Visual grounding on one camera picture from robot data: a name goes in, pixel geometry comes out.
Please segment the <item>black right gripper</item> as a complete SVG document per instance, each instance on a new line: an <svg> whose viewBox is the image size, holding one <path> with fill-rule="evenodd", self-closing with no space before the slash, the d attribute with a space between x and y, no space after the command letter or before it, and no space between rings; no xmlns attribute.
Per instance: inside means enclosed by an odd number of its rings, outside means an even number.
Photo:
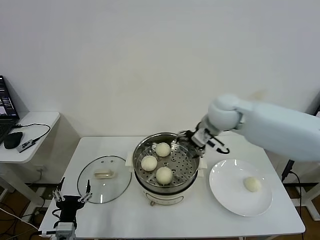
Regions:
<svg viewBox="0 0 320 240"><path fill-rule="evenodd" d="M191 130L181 130L177 133L171 143L176 145L189 145L189 147L199 157L203 157L206 152L206 145L197 137L196 132Z"/></svg>

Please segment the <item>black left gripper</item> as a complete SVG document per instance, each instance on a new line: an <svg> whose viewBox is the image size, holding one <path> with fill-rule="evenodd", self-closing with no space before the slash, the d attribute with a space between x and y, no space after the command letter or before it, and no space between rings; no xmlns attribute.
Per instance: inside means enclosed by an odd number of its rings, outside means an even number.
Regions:
<svg viewBox="0 0 320 240"><path fill-rule="evenodd" d="M53 199L56 201L56 207L60 210L61 222L75 222L77 211L84 207L92 197L90 180L87 180L85 194L83 196L62 195L62 187L65 177L57 184L55 190L52 192Z"/></svg>

